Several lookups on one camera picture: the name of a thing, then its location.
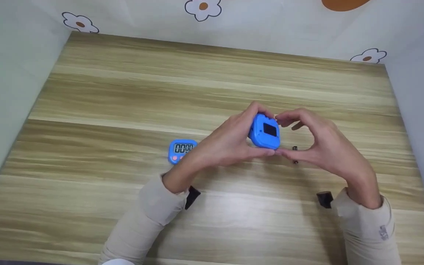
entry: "blue plastic case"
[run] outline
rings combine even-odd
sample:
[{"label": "blue plastic case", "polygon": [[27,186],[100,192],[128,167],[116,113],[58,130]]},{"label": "blue plastic case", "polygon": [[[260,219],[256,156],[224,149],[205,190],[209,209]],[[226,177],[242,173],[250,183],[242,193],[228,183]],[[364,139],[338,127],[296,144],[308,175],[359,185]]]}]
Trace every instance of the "blue plastic case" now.
[{"label": "blue plastic case", "polygon": [[281,145],[279,124],[261,113],[254,117],[248,137],[254,145],[262,148],[277,149]]},{"label": "blue plastic case", "polygon": [[168,151],[168,161],[175,165],[185,156],[190,150],[197,146],[197,142],[191,139],[176,139],[170,143]]}]

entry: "small black object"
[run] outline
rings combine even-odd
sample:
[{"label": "small black object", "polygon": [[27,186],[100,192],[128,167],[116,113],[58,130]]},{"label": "small black object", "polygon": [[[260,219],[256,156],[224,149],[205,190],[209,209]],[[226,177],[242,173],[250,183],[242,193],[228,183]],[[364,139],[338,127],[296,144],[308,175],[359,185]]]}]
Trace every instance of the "small black object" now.
[{"label": "small black object", "polygon": [[[292,146],[292,149],[294,150],[294,151],[297,151],[297,146],[295,145],[295,146]],[[294,164],[299,164],[299,161],[297,161],[297,160],[293,160],[292,161]]]},{"label": "small black object", "polygon": [[189,195],[187,195],[187,198],[185,200],[185,209],[189,209],[189,207],[192,205],[192,203],[199,197],[201,194],[200,191],[196,190],[193,186],[189,187]]},{"label": "small black object", "polygon": [[331,195],[331,191],[322,191],[317,193],[318,202],[321,206],[326,209],[331,209],[331,202],[333,201],[333,195]]}]

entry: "wood grain surface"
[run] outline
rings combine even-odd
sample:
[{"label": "wood grain surface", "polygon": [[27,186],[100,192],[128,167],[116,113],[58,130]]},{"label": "wood grain surface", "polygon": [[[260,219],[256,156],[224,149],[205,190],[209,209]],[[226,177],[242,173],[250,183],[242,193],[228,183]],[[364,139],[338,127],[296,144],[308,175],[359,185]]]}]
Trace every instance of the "wood grain surface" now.
[{"label": "wood grain surface", "polygon": [[[424,264],[424,187],[383,65],[74,32],[0,173],[0,259],[94,264],[173,139],[257,100],[335,121],[377,172],[404,264]],[[313,141],[281,130],[282,145]],[[279,157],[211,169],[148,264],[343,264],[316,193],[338,177]]]}]

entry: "beige sleeve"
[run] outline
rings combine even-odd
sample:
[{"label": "beige sleeve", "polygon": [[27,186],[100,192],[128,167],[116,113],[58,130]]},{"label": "beige sleeve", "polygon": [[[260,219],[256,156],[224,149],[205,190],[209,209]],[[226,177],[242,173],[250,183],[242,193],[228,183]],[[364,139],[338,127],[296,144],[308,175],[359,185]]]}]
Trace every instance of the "beige sleeve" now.
[{"label": "beige sleeve", "polygon": [[395,242],[395,223],[387,198],[370,210],[355,203],[344,188],[331,203],[340,219],[349,265],[401,264]]},{"label": "beige sleeve", "polygon": [[160,176],[150,180],[112,230],[99,264],[124,259],[142,265],[158,234],[184,208],[188,194],[188,191],[171,193]]}]

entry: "orange shape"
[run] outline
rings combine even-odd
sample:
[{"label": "orange shape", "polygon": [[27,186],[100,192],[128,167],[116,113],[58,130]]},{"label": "orange shape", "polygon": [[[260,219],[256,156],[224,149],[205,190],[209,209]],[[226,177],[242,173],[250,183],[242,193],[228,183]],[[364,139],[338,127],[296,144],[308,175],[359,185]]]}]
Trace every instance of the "orange shape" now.
[{"label": "orange shape", "polygon": [[323,5],[329,10],[344,12],[355,10],[370,0],[322,0]]},{"label": "orange shape", "polygon": [[206,10],[206,9],[207,9],[207,7],[209,7],[209,5],[208,5],[206,2],[202,2],[202,3],[199,5],[199,10]]}]

